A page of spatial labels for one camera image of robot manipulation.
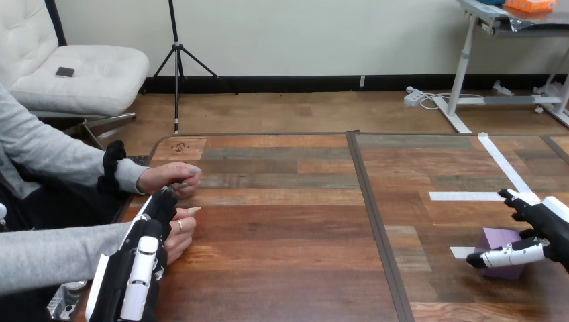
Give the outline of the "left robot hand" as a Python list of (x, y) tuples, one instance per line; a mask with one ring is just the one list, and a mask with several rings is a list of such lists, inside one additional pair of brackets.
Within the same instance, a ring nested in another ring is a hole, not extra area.
[(101, 255), (85, 309), (87, 321), (157, 321), (156, 307), (168, 261), (177, 197), (163, 187), (144, 203), (117, 251)]

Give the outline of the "person's hand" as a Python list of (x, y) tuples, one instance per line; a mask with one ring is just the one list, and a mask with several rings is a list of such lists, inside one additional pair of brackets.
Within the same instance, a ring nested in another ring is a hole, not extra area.
[(152, 195), (164, 186), (170, 186), (178, 199), (191, 198), (201, 184), (202, 170), (183, 162), (171, 162), (143, 171), (136, 188)]
[(171, 232), (164, 242), (167, 251), (167, 264), (172, 264), (191, 245), (197, 226), (195, 215), (202, 207), (188, 209), (177, 208), (176, 215), (170, 222)]

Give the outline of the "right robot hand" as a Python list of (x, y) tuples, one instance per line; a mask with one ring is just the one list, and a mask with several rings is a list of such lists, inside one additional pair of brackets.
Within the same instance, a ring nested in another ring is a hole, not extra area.
[(531, 228), (520, 233), (521, 239), (505, 246), (476, 252), (466, 257), (474, 268), (501, 268), (549, 259), (568, 269), (568, 206), (553, 196), (540, 200), (529, 193), (501, 189), (504, 204), (515, 210), (512, 218)]

